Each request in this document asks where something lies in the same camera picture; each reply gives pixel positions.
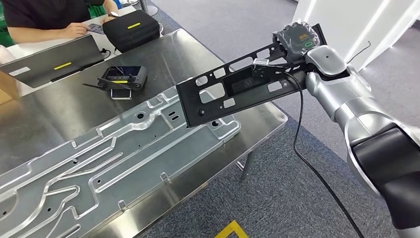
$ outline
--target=white pillar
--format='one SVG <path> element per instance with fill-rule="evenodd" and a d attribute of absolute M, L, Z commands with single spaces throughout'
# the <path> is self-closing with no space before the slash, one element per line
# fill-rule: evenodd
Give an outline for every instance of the white pillar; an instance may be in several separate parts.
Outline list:
<path fill-rule="evenodd" d="M 300 0 L 293 17 L 321 24 L 327 43 L 352 65 L 364 68 L 402 36 L 420 15 L 420 0 Z"/>

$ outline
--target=aluminum plate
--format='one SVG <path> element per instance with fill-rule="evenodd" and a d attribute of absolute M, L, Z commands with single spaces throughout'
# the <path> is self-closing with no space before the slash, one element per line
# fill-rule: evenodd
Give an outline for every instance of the aluminum plate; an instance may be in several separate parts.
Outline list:
<path fill-rule="evenodd" d="M 228 116 L 187 128 L 170 88 L 1 175 L 0 238 L 83 236 L 170 182 L 240 127 Z"/>

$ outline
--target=metal table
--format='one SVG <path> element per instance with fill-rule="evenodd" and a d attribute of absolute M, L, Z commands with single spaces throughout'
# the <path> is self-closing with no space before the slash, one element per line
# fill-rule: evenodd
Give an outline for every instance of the metal table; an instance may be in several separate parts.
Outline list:
<path fill-rule="evenodd" d="M 97 89 L 96 78 L 114 65 L 148 69 L 144 91 L 131 101 L 113 101 Z M 222 65 L 215 55 L 184 30 L 102 62 L 48 87 L 0 106 L 0 174 L 73 139 L 150 99 L 187 78 Z M 240 113 L 241 132 L 186 172 L 117 218 L 110 218 L 89 237 L 131 238 L 183 199 L 187 199 L 227 166 L 246 156 L 281 129 L 287 116 L 272 103 Z"/>

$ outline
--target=person's hand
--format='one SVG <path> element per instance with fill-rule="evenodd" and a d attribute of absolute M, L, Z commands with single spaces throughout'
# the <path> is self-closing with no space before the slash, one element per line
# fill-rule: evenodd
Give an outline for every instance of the person's hand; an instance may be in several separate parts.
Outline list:
<path fill-rule="evenodd" d="M 81 37 L 88 32 L 89 26 L 83 23 L 70 23 L 66 28 L 60 32 L 61 38 L 74 39 Z"/>
<path fill-rule="evenodd" d="M 115 19 L 115 17 L 106 16 L 106 17 L 101 19 L 101 24 L 104 24 L 105 22 L 109 22 L 109 21 L 114 20 L 114 19 Z"/>

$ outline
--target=black metal bracket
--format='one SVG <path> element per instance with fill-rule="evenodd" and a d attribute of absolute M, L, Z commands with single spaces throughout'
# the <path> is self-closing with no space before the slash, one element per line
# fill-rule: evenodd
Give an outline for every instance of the black metal bracket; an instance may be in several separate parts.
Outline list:
<path fill-rule="evenodd" d="M 281 74 L 282 71 L 292 74 L 304 88 L 305 62 L 277 66 L 250 65 L 237 71 L 232 70 L 231 66 L 234 63 L 246 58 L 257 59 L 257 54 L 267 49 L 270 52 L 267 59 L 270 60 L 284 58 L 287 55 L 282 45 L 273 43 L 176 85 L 187 125 L 198 126 L 297 92 L 298 87 L 288 79 L 287 75 Z M 218 73 L 224 76 L 217 78 Z M 223 87 L 224 95 L 210 102 L 202 102 L 200 93 L 204 90 L 211 93 L 209 88 L 216 84 L 221 84 L 219 86 Z M 276 84 L 278 89 L 270 90 L 272 84 Z"/>

